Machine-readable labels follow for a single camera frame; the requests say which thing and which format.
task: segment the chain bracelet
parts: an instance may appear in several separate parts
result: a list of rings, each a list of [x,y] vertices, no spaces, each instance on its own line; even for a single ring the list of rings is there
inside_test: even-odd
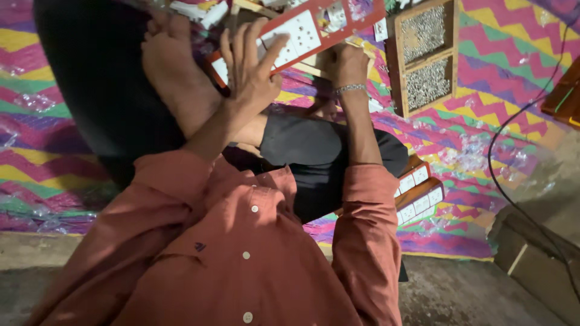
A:
[[[346,85],[346,86],[342,86],[341,88],[337,88],[334,90],[334,94],[339,96],[340,94],[346,92],[347,90],[355,90],[355,89],[362,89],[364,91],[367,90],[367,86],[364,84],[351,84],[351,85]]]

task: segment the orange shirt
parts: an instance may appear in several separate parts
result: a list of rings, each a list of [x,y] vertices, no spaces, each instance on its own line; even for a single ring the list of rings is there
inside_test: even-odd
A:
[[[398,180],[351,166],[330,265],[292,212],[288,167],[186,150],[135,162],[27,325],[401,325]]]

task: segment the zigzag pattern mat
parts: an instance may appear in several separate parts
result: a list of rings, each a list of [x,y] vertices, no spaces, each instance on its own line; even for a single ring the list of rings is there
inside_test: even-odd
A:
[[[573,0],[463,0],[456,98],[401,119],[391,113],[390,81],[381,44],[372,29],[352,41],[375,52],[369,93],[387,110],[373,113],[375,127],[396,135],[429,161],[447,189],[436,217],[397,232],[408,254],[489,260],[486,229],[506,202],[494,189],[483,153],[493,132],[534,98],[560,58],[561,38]],[[114,195],[111,182],[82,141],[60,96],[31,21],[30,1],[0,10],[0,230],[84,233],[95,211]],[[567,34],[557,81],[579,55],[578,26]],[[211,33],[200,34],[203,42]],[[313,77],[284,72],[277,104],[307,107],[317,94]],[[22,94],[44,95],[55,106],[38,114],[17,103]],[[509,125],[494,147],[492,167],[515,189],[538,162],[540,148],[554,150],[569,131],[533,107]],[[465,162],[450,154],[467,153]],[[335,217],[304,227],[322,246],[332,243]]]

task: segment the black pants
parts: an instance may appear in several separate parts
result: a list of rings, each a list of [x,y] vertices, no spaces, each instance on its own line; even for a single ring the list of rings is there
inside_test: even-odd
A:
[[[34,15],[81,135],[121,188],[133,179],[135,159],[183,145],[177,123],[141,67],[147,14],[108,0],[36,0]],[[407,148],[387,132],[375,135],[385,167],[398,176]],[[341,206],[349,162],[345,126],[274,114],[260,152],[272,165],[290,166],[298,186],[294,209],[303,223]],[[242,168],[228,153],[226,159]]]

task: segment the pile of screws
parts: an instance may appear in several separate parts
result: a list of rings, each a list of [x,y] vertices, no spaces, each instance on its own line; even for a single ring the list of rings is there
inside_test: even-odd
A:
[[[447,58],[442,59],[407,75],[409,110],[422,107],[449,94],[451,83],[445,78],[447,60]]]
[[[409,63],[443,45],[444,16],[443,5],[439,5],[401,23],[405,63]]]

